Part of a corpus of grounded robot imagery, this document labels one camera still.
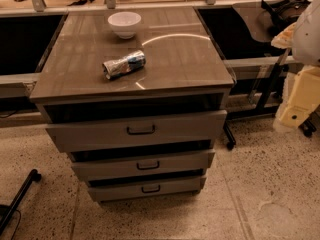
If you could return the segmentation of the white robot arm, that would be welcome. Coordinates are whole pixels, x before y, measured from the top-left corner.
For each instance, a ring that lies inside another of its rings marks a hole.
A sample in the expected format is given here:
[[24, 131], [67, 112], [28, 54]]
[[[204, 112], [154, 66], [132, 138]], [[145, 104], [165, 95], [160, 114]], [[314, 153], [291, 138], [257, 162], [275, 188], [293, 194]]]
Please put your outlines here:
[[271, 45], [290, 48], [303, 67], [287, 73], [273, 128], [286, 133], [296, 130], [320, 105], [320, 0], [313, 0], [298, 20], [276, 35]]

